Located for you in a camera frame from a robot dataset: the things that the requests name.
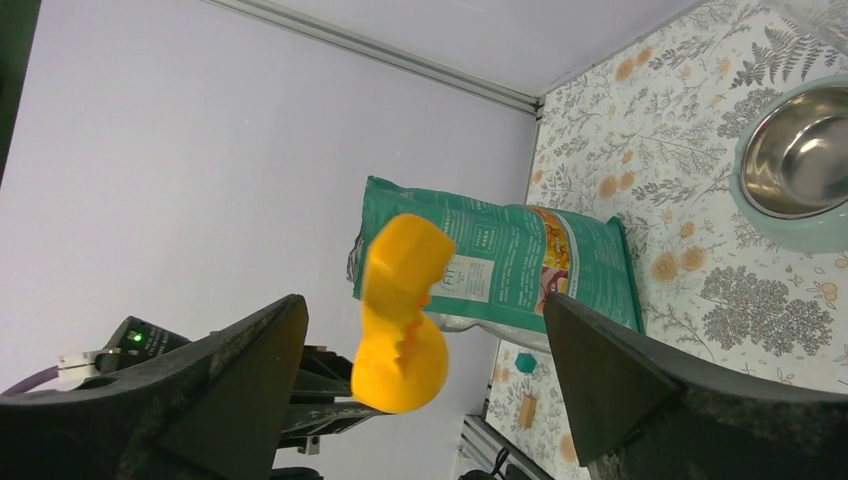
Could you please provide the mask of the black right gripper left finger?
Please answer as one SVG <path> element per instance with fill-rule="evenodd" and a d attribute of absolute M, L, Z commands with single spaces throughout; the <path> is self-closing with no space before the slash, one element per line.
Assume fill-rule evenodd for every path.
<path fill-rule="evenodd" d="M 5 479 L 267 479 L 308 328 L 286 296 L 67 390 L 1 400 Z"/>

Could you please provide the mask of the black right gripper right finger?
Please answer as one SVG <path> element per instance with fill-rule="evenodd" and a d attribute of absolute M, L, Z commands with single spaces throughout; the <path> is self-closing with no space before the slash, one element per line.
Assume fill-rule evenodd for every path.
<path fill-rule="evenodd" d="M 847 398 L 736 372 L 563 295 L 544 308 L 579 463 L 594 479 L 843 479 Z"/>

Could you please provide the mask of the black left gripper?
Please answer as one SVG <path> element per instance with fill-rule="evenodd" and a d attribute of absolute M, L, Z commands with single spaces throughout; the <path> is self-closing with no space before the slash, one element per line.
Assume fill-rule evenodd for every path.
<path fill-rule="evenodd" d="M 278 448 L 316 455 L 321 438 L 338 435 L 382 416 L 378 409 L 353 399 L 353 364 L 325 347 L 304 348 Z"/>

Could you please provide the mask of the yellow plastic scoop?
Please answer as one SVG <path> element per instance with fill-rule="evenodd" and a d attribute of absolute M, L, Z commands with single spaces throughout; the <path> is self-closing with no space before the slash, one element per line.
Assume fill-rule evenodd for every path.
<path fill-rule="evenodd" d="M 351 376 L 356 401 L 404 414 L 441 392 L 448 347 L 424 308 L 455 251 L 435 224 L 412 214 L 392 218 L 369 245 L 360 284 L 363 337 Z"/>

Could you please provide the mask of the teal pet food bag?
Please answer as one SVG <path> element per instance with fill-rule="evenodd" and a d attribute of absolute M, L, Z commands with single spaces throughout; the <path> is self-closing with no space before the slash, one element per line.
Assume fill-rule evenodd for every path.
<path fill-rule="evenodd" d="M 394 217 L 438 226 L 457 251 L 431 289 L 428 315 L 444 332 L 479 327 L 503 340 L 549 352 L 543 309 L 566 294 L 612 321 L 645 331 L 623 222 L 530 205 L 497 205 L 437 190 L 368 178 L 360 232 L 347 278 L 360 298 L 364 256 Z"/>

